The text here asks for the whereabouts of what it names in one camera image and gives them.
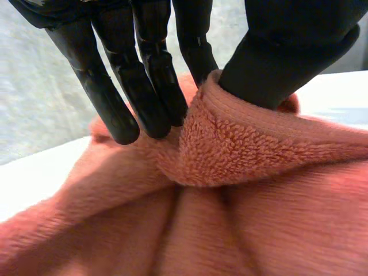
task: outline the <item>background wall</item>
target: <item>background wall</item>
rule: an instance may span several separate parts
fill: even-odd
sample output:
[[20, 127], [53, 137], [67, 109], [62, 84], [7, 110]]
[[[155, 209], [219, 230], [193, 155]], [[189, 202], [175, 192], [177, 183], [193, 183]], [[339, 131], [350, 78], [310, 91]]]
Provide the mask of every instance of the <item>background wall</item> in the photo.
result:
[[[88, 135], [95, 111], [46, 33], [29, 25], [8, 1], [0, 2], [0, 164], [4, 164]], [[208, 40], [222, 68], [248, 27], [243, 0], [213, 2]], [[368, 69], [367, 15], [360, 25], [357, 43], [324, 73]], [[177, 73], [188, 71], [179, 51], [174, 14], [167, 44]], [[100, 53], [122, 92], [104, 52]]]

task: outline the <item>towel fold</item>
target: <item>towel fold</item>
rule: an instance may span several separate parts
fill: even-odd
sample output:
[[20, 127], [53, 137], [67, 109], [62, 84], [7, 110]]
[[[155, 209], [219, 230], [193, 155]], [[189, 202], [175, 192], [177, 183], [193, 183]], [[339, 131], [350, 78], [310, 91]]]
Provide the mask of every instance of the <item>towel fold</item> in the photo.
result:
[[[1, 276], [368, 275], [368, 132], [226, 93], [121, 146], [100, 119], [51, 198], [0, 225]], [[36, 179], [30, 179], [30, 185]]]

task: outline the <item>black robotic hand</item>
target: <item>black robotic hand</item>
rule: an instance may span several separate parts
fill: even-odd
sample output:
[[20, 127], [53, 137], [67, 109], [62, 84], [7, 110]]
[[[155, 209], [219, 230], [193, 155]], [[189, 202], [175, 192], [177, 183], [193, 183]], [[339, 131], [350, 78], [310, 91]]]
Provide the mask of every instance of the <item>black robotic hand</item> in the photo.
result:
[[[34, 26], [47, 29], [118, 143], [133, 142], [139, 129], [102, 64], [91, 22], [148, 135], [164, 137], [170, 124], [181, 124], [187, 106], [165, 43], [170, 0], [10, 1]], [[199, 85], [217, 68], [206, 41], [212, 0], [172, 2], [181, 52]], [[219, 85], [276, 109], [352, 47], [368, 0], [245, 0], [245, 6], [249, 30]], [[134, 49], [133, 16], [144, 65]]]
[[[217, 64], [206, 41], [212, 0], [172, 0], [182, 55], [199, 85]], [[180, 126], [187, 104], [166, 48], [170, 0], [10, 0], [35, 27], [45, 28], [68, 59], [116, 142], [130, 144], [139, 126], [114, 87], [92, 25], [112, 69], [150, 137]], [[135, 50], [135, 31], [143, 64]]]

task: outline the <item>pink towel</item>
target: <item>pink towel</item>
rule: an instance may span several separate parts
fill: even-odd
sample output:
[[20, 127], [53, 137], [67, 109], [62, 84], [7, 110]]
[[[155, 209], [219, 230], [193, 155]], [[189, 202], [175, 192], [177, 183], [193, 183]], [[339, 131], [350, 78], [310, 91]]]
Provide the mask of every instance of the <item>pink towel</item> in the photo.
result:
[[367, 276], [368, 132], [298, 117], [295, 96], [252, 106], [220, 74], [162, 141], [94, 122], [62, 188], [0, 225], [0, 275]]

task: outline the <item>white surface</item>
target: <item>white surface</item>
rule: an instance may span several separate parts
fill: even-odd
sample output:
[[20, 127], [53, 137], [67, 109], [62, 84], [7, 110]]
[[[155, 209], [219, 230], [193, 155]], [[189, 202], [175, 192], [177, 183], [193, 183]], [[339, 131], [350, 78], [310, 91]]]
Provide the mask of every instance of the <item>white surface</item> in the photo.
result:
[[84, 137], [0, 167], [0, 222], [52, 196], [87, 148]]
[[[368, 130], [367, 80], [368, 71], [315, 77], [297, 92], [302, 114]], [[1, 166], [0, 221], [53, 195], [89, 140], [89, 137], [78, 139]]]

